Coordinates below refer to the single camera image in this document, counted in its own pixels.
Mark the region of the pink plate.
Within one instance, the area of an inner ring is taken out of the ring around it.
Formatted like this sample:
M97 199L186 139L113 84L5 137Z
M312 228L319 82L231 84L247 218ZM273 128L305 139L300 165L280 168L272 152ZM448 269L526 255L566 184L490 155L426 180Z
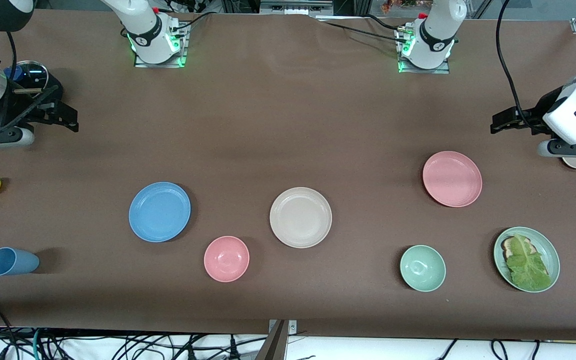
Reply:
M468 207L483 189L482 173L475 162L454 151L431 155L423 165L422 181L437 203L451 208Z

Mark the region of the blue plate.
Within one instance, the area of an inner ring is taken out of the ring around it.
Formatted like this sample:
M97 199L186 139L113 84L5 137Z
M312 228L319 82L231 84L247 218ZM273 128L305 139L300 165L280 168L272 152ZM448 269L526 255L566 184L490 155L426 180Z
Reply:
M192 203L185 189L162 181L140 190L130 203L128 223L138 238L163 243L181 234L192 214Z

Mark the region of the glass lid blue knob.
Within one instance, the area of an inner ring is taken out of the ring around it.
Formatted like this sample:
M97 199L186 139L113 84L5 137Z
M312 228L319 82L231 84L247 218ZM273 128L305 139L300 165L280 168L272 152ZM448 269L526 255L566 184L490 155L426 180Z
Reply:
M3 73L12 82L24 89L45 89L48 80L48 70L43 64L33 60L22 60L16 66L8 66Z

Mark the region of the toasted bread slice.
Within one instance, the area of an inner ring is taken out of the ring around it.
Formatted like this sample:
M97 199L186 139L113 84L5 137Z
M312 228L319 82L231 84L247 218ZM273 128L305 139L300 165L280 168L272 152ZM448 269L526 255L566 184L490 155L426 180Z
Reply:
M506 261L514 255L514 246L518 246L520 255L533 255L537 253L537 248L532 244L531 240L525 235L513 235L503 240L501 248L503 251L503 259Z

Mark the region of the green plate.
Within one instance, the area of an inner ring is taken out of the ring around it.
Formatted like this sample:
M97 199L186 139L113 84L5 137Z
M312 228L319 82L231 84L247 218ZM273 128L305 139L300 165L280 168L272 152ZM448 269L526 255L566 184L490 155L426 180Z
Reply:
M522 235L528 237L535 248L537 248L538 252L541 253L542 260L551 278L551 286L547 289L539 292L524 291L523 289L519 289L516 285L511 283L510 271L506 266L506 260L503 257L503 249L501 245L505 239L514 235ZM507 283L512 285L512 287L515 289L533 294L545 292L551 289L551 287L557 283L561 273L560 258L553 244L544 235L542 235L541 232L529 227L510 227L506 230L503 230L498 235L493 244L493 261L498 270L498 273L506 280Z

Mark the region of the blue cup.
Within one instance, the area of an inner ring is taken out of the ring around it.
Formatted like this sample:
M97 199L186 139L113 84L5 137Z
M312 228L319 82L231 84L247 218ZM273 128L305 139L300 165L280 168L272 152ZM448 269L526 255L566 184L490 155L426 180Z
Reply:
M38 269L41 261L29 251L12 247L0 248L0 276L30 274Z

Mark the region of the green lettuce leaf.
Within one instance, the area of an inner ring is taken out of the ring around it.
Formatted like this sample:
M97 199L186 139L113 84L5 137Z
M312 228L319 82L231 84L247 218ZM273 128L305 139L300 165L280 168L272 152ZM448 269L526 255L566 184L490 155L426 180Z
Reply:
M510 273L510 282L528 292L548 289L553 281L542 260L542 254L537 250L537 253L521 255L519 246L513 247L514 255L505 261Z

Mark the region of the orange flower decoration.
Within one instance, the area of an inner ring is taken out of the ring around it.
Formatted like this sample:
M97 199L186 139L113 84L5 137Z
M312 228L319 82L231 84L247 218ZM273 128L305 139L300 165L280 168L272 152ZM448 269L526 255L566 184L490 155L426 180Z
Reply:
M382 0L380 10L384 15L403 10L422 12L429 10L433 3L434 0Z

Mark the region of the small green bowl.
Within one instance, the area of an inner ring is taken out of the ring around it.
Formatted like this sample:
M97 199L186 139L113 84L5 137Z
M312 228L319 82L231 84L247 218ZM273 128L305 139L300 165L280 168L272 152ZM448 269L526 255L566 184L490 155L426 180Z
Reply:
M407 248L400 258L399 271L411 289L425 293L438 290L447 275L441 254L426 244Z

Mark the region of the small pink bowl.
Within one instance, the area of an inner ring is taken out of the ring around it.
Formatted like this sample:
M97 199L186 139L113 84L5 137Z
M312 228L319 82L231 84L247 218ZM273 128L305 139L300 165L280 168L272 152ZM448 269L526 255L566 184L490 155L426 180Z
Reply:
M243 240L233 235L211 241L203 256L206 273L220 283L238 280L249 268L249 263L249 248Z

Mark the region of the beige plate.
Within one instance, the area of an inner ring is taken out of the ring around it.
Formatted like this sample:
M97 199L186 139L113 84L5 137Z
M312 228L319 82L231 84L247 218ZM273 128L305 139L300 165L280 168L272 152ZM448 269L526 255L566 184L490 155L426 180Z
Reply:
M284 245L312 248L329 234L333 213L329 201L310 187L291 187L279 194L270 206L270 228Z

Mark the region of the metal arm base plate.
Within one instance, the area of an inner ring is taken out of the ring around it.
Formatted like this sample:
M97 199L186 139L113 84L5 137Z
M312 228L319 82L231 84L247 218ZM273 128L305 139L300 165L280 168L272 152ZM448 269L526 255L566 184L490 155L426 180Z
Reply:
M188 46L190 43L190 27L179 29L180 25L189 22L172 20L173 27L162 30L153 40L150 47L142 47L131 41L136 68L183 68L186 64Z
M399 73L416 73L427 75L448 75L450 73L450 64L448 59L444 59L442 63L432 69L425 69L414 65L411 60L406 57L411 48L416 43L415 36L413 35L413 28L409 27L412 23L407 23L406 26L398 26L393 31L395 39L398 40L397 44L397 64Z

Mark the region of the aluminium frame bar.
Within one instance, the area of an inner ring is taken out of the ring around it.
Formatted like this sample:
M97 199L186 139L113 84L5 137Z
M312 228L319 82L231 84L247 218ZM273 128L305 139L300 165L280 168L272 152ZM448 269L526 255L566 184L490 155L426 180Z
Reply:
M333 16L333 0L260 0L259 14Z

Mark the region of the grey table edge bracket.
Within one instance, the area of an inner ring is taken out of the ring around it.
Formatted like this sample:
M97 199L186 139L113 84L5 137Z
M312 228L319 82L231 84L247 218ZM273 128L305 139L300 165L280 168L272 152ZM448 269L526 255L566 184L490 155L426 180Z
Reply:
M272 319L269 321L269 335L263 342L266 350L263 360L285 360L288 340L297 335L296 319Z

